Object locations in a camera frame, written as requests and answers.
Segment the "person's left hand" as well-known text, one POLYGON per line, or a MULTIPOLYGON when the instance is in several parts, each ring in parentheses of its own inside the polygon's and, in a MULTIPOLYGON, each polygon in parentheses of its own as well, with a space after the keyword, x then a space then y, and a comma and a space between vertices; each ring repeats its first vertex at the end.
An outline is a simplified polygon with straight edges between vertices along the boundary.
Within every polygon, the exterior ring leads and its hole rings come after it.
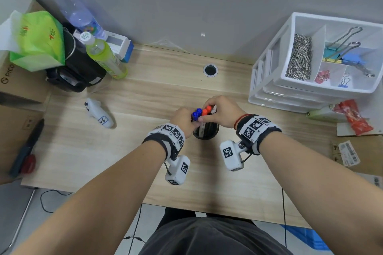
POLYGON ((186 108, 186 107, 181 107, 175 111, 173 116, 170 118, 170 123, 177 125, 183 131, 185 138, 187 139, 193 134, 195 130, 183 129, 183 108, 186 108))

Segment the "person's right forearm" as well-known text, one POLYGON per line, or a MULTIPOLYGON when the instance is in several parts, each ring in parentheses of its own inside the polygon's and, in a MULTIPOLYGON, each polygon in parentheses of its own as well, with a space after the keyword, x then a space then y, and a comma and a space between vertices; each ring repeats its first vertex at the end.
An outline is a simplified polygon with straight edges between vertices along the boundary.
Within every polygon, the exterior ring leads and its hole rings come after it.
POLYGON ((383 190, 272 132, 259 152, 299 213, 337 255, 383 255, 383 190))

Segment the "black pen holder cup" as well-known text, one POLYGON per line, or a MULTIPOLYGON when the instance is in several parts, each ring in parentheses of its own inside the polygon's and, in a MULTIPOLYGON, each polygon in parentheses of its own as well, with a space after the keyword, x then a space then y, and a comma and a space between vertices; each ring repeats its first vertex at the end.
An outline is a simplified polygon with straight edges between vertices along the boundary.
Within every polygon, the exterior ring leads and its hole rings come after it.
POLYGON ((204 124, 204 133, 203 133, 203 136, 200 137, 199 136, 199 133, 200 133, 200 128, 201 127, 198 127, 194 132, 193 132, 193 135, 194 137, 196 137, 197 139, 199 140, 210 140, 210 139, 213 139, 217 134, 218 134, 218 131, 219 131, 219 125, 217 123, 213 123, 213 122, 209 122, 209 123, 205 123, 204 124))

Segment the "left wristband with marker tags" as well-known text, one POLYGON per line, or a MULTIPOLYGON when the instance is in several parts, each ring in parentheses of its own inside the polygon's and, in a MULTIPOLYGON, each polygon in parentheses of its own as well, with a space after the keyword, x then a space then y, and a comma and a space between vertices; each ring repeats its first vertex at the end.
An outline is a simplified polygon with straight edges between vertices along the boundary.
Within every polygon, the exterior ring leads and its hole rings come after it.
POLYGON ((185 134, 179 126, 165 123, 150 131, 142 143, 147 141, 158 142, 165 150, 165 161, 175 161, 184 145, 185 139, 185 134))

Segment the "right wristband with marker tags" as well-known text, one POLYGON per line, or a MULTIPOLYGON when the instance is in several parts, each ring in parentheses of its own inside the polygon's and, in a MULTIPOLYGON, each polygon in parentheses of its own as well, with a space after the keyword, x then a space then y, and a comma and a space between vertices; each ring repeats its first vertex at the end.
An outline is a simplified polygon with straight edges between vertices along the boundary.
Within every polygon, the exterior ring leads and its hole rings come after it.
POLYGON ((236 130, 237 136, 247 148, 246 152, 255 156, 260 155, 260 143, 272 132, 282 132, 282 130, 268 118, 256 114, 244 117, 237 124, 236 130))

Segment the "white handheld controller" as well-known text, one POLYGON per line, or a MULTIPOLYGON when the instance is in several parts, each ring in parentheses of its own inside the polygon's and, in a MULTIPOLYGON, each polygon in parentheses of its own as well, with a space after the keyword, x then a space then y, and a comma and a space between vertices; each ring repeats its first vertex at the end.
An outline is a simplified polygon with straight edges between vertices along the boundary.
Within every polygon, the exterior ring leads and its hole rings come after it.
POLYGON ((100 101, 92 98, 87 98, 84 102, 84 106, 89 117, 96 119, 100 125, 107 129, 113 128, 114 121, 111 116, 102 108, 100 101))

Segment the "white plastic drawer organizer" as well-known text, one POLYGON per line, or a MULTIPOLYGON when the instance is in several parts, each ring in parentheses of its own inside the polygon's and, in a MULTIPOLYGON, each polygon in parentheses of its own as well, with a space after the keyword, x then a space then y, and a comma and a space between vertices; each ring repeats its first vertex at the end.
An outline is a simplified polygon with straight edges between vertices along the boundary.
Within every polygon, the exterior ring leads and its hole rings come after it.
POLYGON ((369 96, 383 77, 383 24, 294 12, 252 66, 248 101, 253 104, 285 111, 305 113, 349 99, 369 96), (354 50, 366 62, 374 78, 365 76, 353 66, 341 62, 322 61, 324 48, 347 33, 351 27, 363 31, 349 42, 359 41, 354 50), (308 81, 285 77, 294 35, 312 38, 311 75, 308 81), (330 70, 328 81, 314 82, 319 71, 330 70), (348 88, 338 87, 342 76, 350 73, 348 88))

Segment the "white and blue box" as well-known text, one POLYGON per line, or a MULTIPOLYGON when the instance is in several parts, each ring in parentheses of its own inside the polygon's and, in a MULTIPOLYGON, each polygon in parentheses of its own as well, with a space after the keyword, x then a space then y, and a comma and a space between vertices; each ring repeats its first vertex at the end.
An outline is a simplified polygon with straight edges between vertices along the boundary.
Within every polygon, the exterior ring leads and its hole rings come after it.
POLYGON ((133 42, 122 35, 118 35, 109 31, 105 31, 107 36, 106 42, 110 46, 113 53, 123 63, 128 63, 134 49, 133 42))

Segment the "green drink bottle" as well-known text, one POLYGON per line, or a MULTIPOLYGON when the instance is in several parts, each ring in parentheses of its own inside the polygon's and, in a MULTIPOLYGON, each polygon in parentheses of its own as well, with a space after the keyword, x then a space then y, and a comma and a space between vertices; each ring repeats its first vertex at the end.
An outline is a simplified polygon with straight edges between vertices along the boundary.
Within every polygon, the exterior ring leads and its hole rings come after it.
POLYGON ((95 38, 91 33, 84 31, 80 34, 80 41, 85 45, 86 52, 114 79, 123 79, 127 76, 126 66, 113 53, 108 43, 95 38))

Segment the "person's dark grey shorts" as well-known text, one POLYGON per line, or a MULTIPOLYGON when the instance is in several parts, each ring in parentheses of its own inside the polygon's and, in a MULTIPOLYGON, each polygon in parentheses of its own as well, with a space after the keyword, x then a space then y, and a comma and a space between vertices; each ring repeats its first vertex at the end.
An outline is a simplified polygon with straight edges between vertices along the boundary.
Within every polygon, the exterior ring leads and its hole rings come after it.
POLYGON ((165 208, 138 255, 293 255, 248 219, 165 208))

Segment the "large green binder clip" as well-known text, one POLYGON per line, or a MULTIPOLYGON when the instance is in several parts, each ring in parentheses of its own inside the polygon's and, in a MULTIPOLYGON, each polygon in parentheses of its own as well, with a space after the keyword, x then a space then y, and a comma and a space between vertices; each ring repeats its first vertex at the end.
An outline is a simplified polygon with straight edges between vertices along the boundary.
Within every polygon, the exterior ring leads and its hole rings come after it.
POLYGON ((361 42, 359 41, 351 41, 349 40, 358 33, 363 31, 363 27, 355 26, 351 27, 347 33, 342 35, 340 38, 335 40, 332 43, 329 43, 324 48, 322 61, 324 62, 341 62, 343 57, 348 54, 350 51, 361 46, 361 42))

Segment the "red snack packet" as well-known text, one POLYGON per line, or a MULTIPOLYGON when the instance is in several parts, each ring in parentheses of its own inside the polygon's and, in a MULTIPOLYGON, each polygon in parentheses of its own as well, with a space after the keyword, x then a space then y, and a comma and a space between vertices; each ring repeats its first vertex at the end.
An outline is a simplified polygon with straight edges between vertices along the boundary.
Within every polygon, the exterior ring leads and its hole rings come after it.
POLYGON ((353 99, 336 104, 333 111, 345 115, 356 136, 361 136, 362 134, 374 130, 367 120, 361 116, 357 103, 353 99))

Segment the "brown cardboard box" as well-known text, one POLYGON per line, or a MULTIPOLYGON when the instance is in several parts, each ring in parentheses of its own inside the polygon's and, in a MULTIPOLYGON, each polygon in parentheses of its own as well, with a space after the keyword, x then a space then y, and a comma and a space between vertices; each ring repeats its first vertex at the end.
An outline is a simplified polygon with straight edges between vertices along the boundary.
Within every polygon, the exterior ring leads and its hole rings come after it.
POLYGON ((0 51, 0 105, 45 112, 51 88, 45 71, 29 72, 0 51))

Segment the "green tissue pack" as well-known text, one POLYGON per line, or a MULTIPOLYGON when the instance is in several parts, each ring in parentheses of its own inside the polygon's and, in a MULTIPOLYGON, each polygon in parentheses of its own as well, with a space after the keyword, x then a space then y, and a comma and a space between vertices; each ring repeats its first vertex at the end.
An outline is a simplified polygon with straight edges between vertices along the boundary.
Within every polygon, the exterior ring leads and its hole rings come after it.
POLYGON ((64 66, 63 26, 47 11, 13 11, 0 25, 0 51, 30 72, 64 66))

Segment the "metal chair leg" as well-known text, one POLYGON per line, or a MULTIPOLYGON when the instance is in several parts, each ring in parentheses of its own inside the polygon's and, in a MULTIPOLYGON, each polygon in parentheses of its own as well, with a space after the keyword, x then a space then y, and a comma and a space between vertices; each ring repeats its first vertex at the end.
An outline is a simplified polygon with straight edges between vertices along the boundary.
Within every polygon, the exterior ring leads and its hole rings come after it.
POLYGON ((10 252, 13 250, 14 246, 16 245, 16 241, 17 241, 17 238, 18 238, 19 233, 21 231, 22 225, 23 225, 23 223, 25 221, 26 215, 28 213, 28 209, 30 208, 31 202, 32 202, 32 200, 33 200, 33 198, 35 196, 36 190, 38 188, 29 188, 29 189, 31 189, 31 195, 29 196, 29 199, 28 199, 28 201, 26 203, 26 206, 25 206, 25 208, 24 208, 24 210, 22 212, 22 215, 20 217, 20 221, 17 224, 17 227, 15 229, 15 232, 14 232, 12 238, 11 238, 11 241, 10 241, 8 247, 5 248, 4 250, 2 250, 2 252, 0 252, 0 255, 9 255, 10 252))

